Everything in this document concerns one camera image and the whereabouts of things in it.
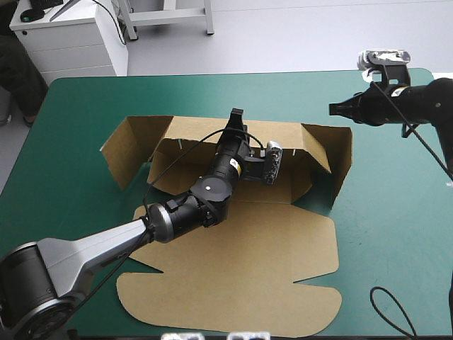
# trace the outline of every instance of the flattened cardboard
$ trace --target flattened cardboard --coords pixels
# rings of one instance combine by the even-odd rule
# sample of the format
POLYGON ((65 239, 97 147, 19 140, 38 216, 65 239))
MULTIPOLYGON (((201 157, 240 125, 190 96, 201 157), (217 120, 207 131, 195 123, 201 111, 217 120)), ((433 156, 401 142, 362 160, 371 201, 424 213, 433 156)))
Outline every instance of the flattened cardboard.
POLYGON ((269 213, 268 203, 232 202, 235 213, 220 225, 139 249, 132 258, 164 274, 121 275, 122 305, 140 321, 172 327, 288 337, 321 331, 336 316, 340 293, 293 282, 338 269, 333 221, 272 206, 269 213))
MULTIPOLYGON (((142 162, 153 161, 151 181, 197 140, 226 123, 215 118, 128 117, 101 151, 124 188, 142 162)), ((338 291, 294 283, 338 268, 333 222, 290 203, 311 188, 314 171, 332 173, 335 199, 350 167, 350 129, 245 124, 263 143, 275 140, 283 147, 278 179, 273 186, 242 181, 220 225, 133 253, 134 259, 164 272, 119 277, 118 295, 137 319, 225 332, 263 329, 296 337, 321 331, 336 316, 338 291)), ((155 186, 174 195, 188 190, 206 172, 219 136, 181 159, 155 186)))

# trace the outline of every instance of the green table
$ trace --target green table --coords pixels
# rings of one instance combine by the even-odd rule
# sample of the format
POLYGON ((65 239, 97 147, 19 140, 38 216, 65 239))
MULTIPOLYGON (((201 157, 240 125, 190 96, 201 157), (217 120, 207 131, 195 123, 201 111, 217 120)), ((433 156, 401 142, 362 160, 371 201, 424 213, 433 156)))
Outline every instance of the green table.
MULTIPOLYGON (((424 69, 411 75, 417 85, 432 80, 424 69)), ((373 285, 401 299, 420 334, 448 334, 453 188, 415 138, 401 139, 401 126, 368 127, 328 115, 329 103, 366 87, 359 72, 349 71, 59 79, 1 194, 0 255, 28 241, 76 239, 130 220, 148 166, 121 191, 99 152, 126 115, 227 118, 237 107, 245 109, 246 119, 350 126, 354 162, 333 208, 325 204, 323 181, 298 202, 336 223, 340 269, 306 282, 335 287, 343 296, 338 316, 322 334, 395 334, 371 308, 373 285)), ((435 130, 419 130, 441 154, 435 130)), ((150 201, 163 197, 155 193, 150 201)), ((127 260, 122 271, 151 269, 127 260)), ((116 277, 70 326, 80 335, 167 330, 138 322, 123 310, 116 277)), ((389 300, 378 300, 402 322, 389 300)))

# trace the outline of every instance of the white cabinet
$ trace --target white cabinet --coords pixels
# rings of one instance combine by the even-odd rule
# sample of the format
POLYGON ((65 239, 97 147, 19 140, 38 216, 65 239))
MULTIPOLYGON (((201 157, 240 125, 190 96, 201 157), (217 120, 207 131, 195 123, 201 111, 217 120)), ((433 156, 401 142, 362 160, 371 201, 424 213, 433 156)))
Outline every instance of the white cabinet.
MULTIPOLYGON (((114 13, 110 0, 101 3, 114 13)), ((127 48, 105 9, 92 0, 81 0, 49 22, 62 6, 54 7, 40 20, 23 23, 20 15, 30 4, 19 1, 10 24, 45 81, 50 84, 63 77, 127 76, 127 48)))

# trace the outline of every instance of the robotic arm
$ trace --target robotic arm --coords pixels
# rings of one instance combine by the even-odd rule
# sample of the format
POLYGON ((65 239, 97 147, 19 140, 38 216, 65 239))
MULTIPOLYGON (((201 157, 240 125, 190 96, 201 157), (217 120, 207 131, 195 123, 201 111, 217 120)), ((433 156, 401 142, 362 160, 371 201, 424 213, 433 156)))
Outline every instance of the robotic arm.
POLYGON ((0 260, 0 335, 14 340, 46 339, 62 328, 90 292, 95 273, 152 241, 169 242, 201 225, 227 218, 239 180, 272 185, 282 148, 270 141, 253 156, 242 110, 233 109, 206 175, 186 193, 155 203, 149 219, 138 219, 76 241, 42 239, 0 260))
MULTIPOLYGON (((453 79, 441 78, 428 85, 411 86, 406 66, 410 60, 411 56, 403 50, 366 50, 360 54, 357 66, 364 71, 367 81, 373 73, 381 74, 382 80, 376 86, 399 108, 413 128, 426 123, 435 127, 447 168, 453 174, 453 79)), ((403 123, 402 137, 411 134, 401 116, 375 86, 347 101, 330 104, 329 108, 331 115, 341 115, 356 123, 372 126, 403 123)))

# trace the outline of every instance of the wire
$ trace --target wire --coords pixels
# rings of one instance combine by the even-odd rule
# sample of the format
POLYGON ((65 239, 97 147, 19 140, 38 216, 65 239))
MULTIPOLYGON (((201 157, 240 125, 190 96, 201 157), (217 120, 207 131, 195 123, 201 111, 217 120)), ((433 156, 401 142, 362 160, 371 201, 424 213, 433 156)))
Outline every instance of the wire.
POLYGON ((371 82, 376 89, 379 90, 379 92, 385 97, 385 99, 390 103, 390 105, 394 108, 394 110, 400 115, 401 119, 403 120, 404 124, 406 124, 411 130, 411 132, 418 138, 420 143, 426 148, 427 151, 434 157, 436 162, 440 165, 443 171, 447 174, 447 176, 453 181, 453 174, 450 172, 450 170, 445 166, 445 164, 442 162, 442 160, 439 158, 439 156, 436 155, 434 150, 428 145, 428 143, 420 136, 420 134, 417 132, 417 130, 409 123, 408 119, 405 117, 405 115, 400 111, 398 106, 395 105, 395 103, 389 98, 389 96, 386 95, 384 91, 374 82, 371 82))
POLYGON ((120 28, 118 27, 118 24, 117 24, 115 18, 113 17, 113 14, 107 9, 107 7, 105 7, 104 5, 102 5, 99 1, 97 1, 97 0, 92 0, 92 2, 98 4, 99 6, 101 6, 103 9, 105 9, 105 10, 107 11, 108 15, 112 18, 113 23, 115 24, 115 28, 116 28, 116 31, 117 31, 117 33, 118 33, 118 37, 120 37, 121 43, 122 43, 123 45, 126 45, 126 42, 125 42, 125 40, 124 40, 124 37, 121 36, 121 30, 120 30, 120 28))
POLYGON ((149 194, 149 191, 151 190, 151 187, 158 181, 160 180, 164 175, 165 173, 170 170, 180 159, 182 159, 185 155, 187 155, 189 152, 191 152, 192 150, 194 150, 198 145, 200 145, 201 143, 203 143, 205 140, 207 140, 208 138, 212 137, 213 135, 216 135, 217 133, 220 133, 220 132, 223 132, 223 131, 235 131, 235 132, 240 132, 240 133, 243 133, 244 135, 246 136, 249 136, 250 138, 252 138, 253 140, 255 140, 259 145, 260 145, 260 148, 261 149, 264 149, 264 146, 263 144, 258 140, 258 138, 256 138, 255 136, 253 136, 252 134, 248 133, 248 132, 245 132, 243 130, 240 130, 240 129, 233 129, 232 127, 226 127, 224 129, 221 129, 221 130, 217 130, 217 131, 214 131, 212 133, 210 133, 209 135, 207 135, 206 137, 202 138, 201 140, 199 140, 198 142, 196 142, 192 147, 190 147, 189 149, 187 149, 184 153, 182 153, 179 157, 177 157, 174 161, 171 162, 171 164, 169 166, 167 166, 148 186, 148 189, 146 191, 146 193, 144 194, 144 197, 143 197, 143 204, 144 204, 144 207, 145 207, 145 210, 147 212, 146 216, 143 217, 145 219, 145 224, 147 225, 147 230, 145 232, 143 232, 143 234, 140 236, 140 238, 134 243, 134 245, 131 247, 131 249, 129 251, 127 251, 127 253, 124 254, 124 257, 121 259, 120 262, 117 263, 117 265, 102 279, 102 281, 100 283, 98 283, 98 285, 86 296, 86 298, 84 300, 82 300, 70 313, 69 313, 69 316, 67 317, 67 319, 71 318, 77 311, 79 311, 100 289, 101 287, 104 285, 104 283, 106 283, 108 281, 109 278, 112 277, 112 275, 118 270, 120 269, 120 267, 124 264, 124 262, 126 262, 126 260, 129 258, 129 256, 131 256, 131 254, 134 252, 135 249, 137 249, 139 247, 139 245, 143 242, 144 238, 145 238, 145 235, 148 234, 148 231, 149 231, 149 226, 151 224, 151 221, 150 221, 150 214, 149 214, 149 208, 148 208, 148 205, 147 205, 147 196, 149 194))
POLYGON ((417 335, 417 332, 415 331, 415 328, 412 324, 412 321, 411 319, 409 319, 409 316, 407 315, 406 311, 404 310, 403 306, 401 306, 401 303, 399 303, 399 301, 396 299, 396 297, 390 293, 386 288, 383 288, 383 287, 379 287, 379 286, 376 286, 376 287, 373 287, 370 291, 369 291, 369 301, 371 301, 371 304, 374 308, 374 310, 376 311, 376 313, 387 323, 389 324, 390 326, 392 326, 394 329, 396 329, 398 332, 406 335, 407 337, 409 337, 410 339, 415 339, 415 340, 418 340, 418 335, 417 335), (386 293, 395 303, 396 305, 398 306, 399 310, 403 313, 404 315, 404 318, 406 319, 406 321, 408 322, 409 324, 409 327, 411 328, 411 331, 412 331, 412 334, 408 333, 407 331, 405 331, 404 329, 398 327, 396 324, 394 324, 392 321, 390 321, 390 319, 388 317, 386 317, 384 315, 383 312, 381 312, 381 310, 376 306, 376 303, 374 302, 374 292, 376 290, 381 290, 383 291, 384 293, 386 293))
POLYGON ((149 192, 151 191, 151 188, 154 186, 154 184, 160 180, 166 173, 168 170, 170 170, 177 162, 179 162, 183 157, 185 157, 189 152, 191 152, 192 150, 194 150, 198 145, 200 145, 201 143, 203 143, 205 140, 207 140, 208 138, 216 135, 217 133, 221 133, 221 132, 224 132, 224 131, 234 131, 234 132, 240 132, 240 133, 243 133, 244 135, 246 136, 249 136, 251 139, 255 140, 259 145, 260 145, 260 148, 263 150, 264 149, 264 146, 263 144, 260 142, 260 140, 258 138, 256 138, 255 136, 253 136, 251 133, 248 133, 246 131, 243 131, 243 130, 240 130, 240 129, 234 129, 232 127, 226 127, 224 129, 220 129, 220 130, 217 130, 217 131, 214 131, 214 132, 211 132, 210 134, 208 134, 207 136, 203 137, 201 140, 199 140, 198 142, 196 142, 194 145, 192 145, 191 147, 189 147, 184 153, 180 154, 178 157, 176 157, 175 160, 173 160, 170 165, 168 165, 149 185, 148 185, 148 189, 146 191, 146 193, 143 195, 143 207, 145 209, 145 211, 147 212, 147 215, 146 215, 146 218, 149 219, 149 217, 151 216, 150 213, 149 213, 149 207, 148 207, 148 203, 147 203, 147 198, 148 198, 148 195, 149 195, 149 192))

